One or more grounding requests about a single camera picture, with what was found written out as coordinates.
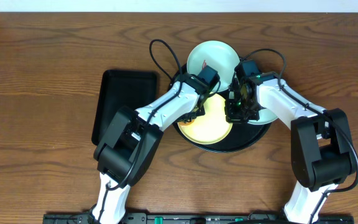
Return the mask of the yellow plate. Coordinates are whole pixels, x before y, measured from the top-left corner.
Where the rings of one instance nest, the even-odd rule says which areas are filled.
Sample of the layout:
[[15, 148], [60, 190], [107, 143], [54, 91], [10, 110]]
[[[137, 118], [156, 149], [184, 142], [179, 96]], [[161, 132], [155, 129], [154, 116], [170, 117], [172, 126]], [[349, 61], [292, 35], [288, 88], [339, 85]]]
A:
[[198, 144], [214, 144], [230, 132], [232, 123], [226, 121], [225, 99], [221, 95], [208, 98], [204, 105], [205, 115], [194, 119], [189, 126], [178, 126], [182, 134]]

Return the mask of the green and orange sponge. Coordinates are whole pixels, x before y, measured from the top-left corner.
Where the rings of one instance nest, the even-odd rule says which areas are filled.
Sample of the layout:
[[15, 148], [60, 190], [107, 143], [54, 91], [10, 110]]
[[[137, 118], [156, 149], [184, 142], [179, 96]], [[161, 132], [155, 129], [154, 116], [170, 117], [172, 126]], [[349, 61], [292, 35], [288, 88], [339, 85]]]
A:
[[179, 126], [189, 126], [194, 123], [194, 120], [180, 121], [178, 122]]

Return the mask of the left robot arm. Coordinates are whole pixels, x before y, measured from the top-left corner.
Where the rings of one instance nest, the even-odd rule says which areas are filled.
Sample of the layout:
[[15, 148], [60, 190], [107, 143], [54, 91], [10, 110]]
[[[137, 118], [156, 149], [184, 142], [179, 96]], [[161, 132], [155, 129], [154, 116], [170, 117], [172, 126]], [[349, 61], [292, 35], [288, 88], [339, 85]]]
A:
[[101, 188], [90, 223], [121, 221], [129, 191], [149, 168], [163, 132], [177, 121], [199, 116], [219, 82], [218, 72], [205, 66], [197, 75], [181, 73], [166, 94], [147, 106], [123, 106], [116, 112], [93, 155]]

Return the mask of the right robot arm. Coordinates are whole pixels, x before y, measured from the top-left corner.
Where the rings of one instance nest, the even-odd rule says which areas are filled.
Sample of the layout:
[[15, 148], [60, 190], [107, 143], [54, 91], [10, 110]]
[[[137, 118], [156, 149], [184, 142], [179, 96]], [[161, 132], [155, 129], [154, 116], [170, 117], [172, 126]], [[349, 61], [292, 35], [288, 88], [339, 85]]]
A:
[[[229, 123], [269, 124], [276, 119], [291, 131], [291, 167], [296, 185], [283, 212], [291, 223], [314, 223], [331, 193], [358, 184], [358, 156], [346, 114], [312, 104], [275, 72], [262, 73], [253, 60], [235, 67], [225, 113]], [[348, 187], [338, 185], [355, 174]]]

